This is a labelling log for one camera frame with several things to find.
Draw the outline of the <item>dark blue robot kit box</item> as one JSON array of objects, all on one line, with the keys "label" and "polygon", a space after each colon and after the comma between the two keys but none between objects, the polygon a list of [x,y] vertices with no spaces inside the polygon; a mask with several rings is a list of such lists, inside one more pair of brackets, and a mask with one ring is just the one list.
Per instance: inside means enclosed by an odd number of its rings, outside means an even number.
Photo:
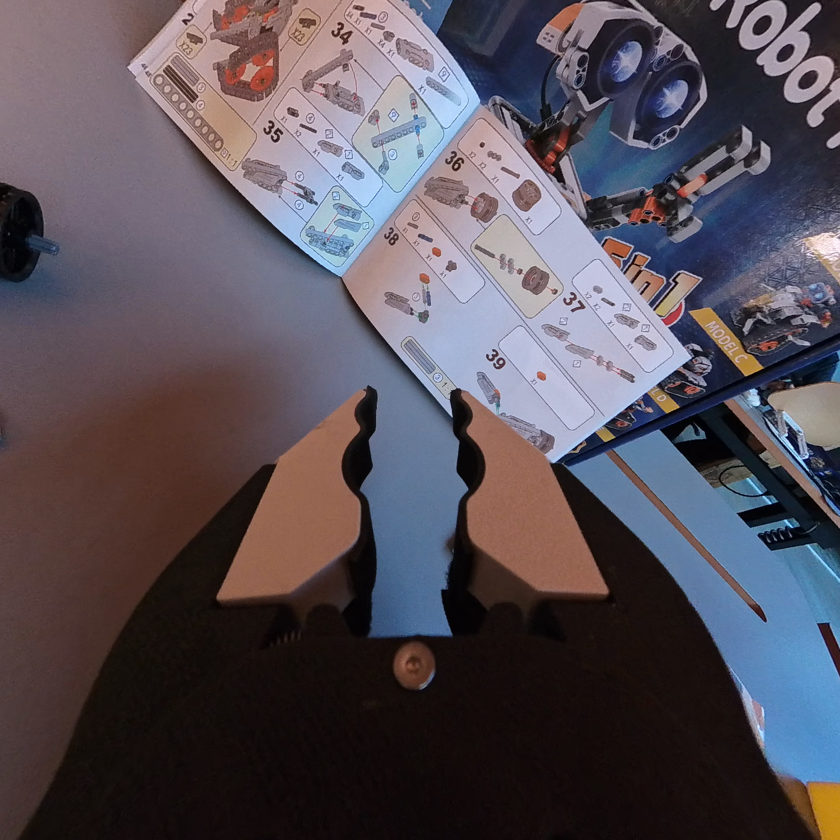
[{"label": "dark blue robot kit box", "polygon": [[567,460],[838,349],[838,1],[410,5],[690,353]]}]

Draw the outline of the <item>white block assembly with wheel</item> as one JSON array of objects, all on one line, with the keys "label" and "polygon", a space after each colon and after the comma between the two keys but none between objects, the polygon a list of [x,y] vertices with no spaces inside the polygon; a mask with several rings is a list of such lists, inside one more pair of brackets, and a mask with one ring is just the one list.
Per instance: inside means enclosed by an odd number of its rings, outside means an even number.
[{"label": "white block assembly with wheel", "polygon": [[26,280],[39,256],[57,256],[59,245],[45,237],[44,218],[38,199],[30,192],[1,183],[1,278]]}]

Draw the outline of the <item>cream rounded object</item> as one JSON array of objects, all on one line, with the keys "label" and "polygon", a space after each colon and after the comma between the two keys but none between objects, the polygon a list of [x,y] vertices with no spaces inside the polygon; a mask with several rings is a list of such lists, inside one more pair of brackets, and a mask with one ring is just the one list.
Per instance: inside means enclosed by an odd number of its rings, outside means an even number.
[{"label": "cream rounded object", "polygon": [[839,446],[839,390],[834,381],[804,385],[769,395],[769,404],[786,413],[809,445]]}]

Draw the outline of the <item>open instruction booklet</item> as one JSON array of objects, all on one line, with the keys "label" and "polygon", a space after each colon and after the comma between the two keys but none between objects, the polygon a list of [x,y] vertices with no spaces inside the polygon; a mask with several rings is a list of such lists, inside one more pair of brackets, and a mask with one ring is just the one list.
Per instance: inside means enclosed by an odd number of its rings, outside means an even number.
[{"label": "open instruction booklet", "polygon": [[447,407],[552,459],[690,353],[401,2],[192,2],[133,59]]}]

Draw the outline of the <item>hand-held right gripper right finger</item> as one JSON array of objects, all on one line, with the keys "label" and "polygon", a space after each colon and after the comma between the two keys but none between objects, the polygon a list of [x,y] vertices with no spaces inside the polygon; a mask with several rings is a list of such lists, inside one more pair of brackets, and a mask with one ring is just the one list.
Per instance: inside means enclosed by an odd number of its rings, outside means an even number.
[{"label": "hand-held right gripper right finger", "polygon": [[550,462],[468,392],[453,391],[450,402],[466,487],[445,588],[452,634],[478,632],[502,603],[529,620],[544,602],[606,600]]}]

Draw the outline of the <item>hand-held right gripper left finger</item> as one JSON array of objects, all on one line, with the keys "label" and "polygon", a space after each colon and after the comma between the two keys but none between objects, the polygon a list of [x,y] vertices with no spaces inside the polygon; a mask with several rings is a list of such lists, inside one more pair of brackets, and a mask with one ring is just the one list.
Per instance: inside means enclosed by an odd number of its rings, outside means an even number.
[{"label": "hand-held right gripper left finger", "polygon": [[361,490],[372,469],[377,393],[354,393],[278,458],[217,594],[222,606],[281,604],[303,622],[335,606],[351,632],[371,628],[375,538]]}]

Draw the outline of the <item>yellow plastic box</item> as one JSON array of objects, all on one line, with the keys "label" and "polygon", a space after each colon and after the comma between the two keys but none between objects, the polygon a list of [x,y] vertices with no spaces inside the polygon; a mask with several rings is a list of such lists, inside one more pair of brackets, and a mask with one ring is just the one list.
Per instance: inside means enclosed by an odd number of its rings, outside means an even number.
[{"label": "yellow plastic box", "polygon": [[839,839],[839,783],[809,781],[806,784],[820,839]]}]

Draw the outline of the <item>black metal frame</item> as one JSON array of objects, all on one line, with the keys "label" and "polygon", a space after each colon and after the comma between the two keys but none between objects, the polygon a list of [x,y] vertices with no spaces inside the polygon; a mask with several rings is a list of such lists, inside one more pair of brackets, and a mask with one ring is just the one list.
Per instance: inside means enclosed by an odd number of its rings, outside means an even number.
[{"label": "black metal frame", "polygon": [[817,510],[813,500],[805,500],[802,490],[795,491],[780,479],[735,431],[734,422],[727,419],[729,410],[715,406],[691,420],[699,424],[712,440],[717,440],[747,467],[752,476],[775,502],[739,513],[750,527],[782,521],[795,521],[793,527],[775,528],[759,533],[759,539],[770,550],[817,544],[825,549],[839,548],[838,527],[830,523],[824,512]]}]

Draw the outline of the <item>wooden shelf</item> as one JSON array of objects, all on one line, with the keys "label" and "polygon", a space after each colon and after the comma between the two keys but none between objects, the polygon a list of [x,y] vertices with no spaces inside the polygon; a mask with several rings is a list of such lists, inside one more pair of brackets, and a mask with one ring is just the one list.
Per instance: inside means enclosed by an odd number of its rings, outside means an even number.
[{"label": "wooden shelf", "polygon": [[780,467],[803,489],[830,521],[839,527],[837,511],[824,500],[819,486],[805,471],[801,461],[790,446],[780,441],[770,430],[767,423],[764,422],[761,412],[744,402],[740,395],[725,401],[723,405],[727,407],[730,414],[738,419],[741,425],[756,437],[767,452],[778,461]]}]

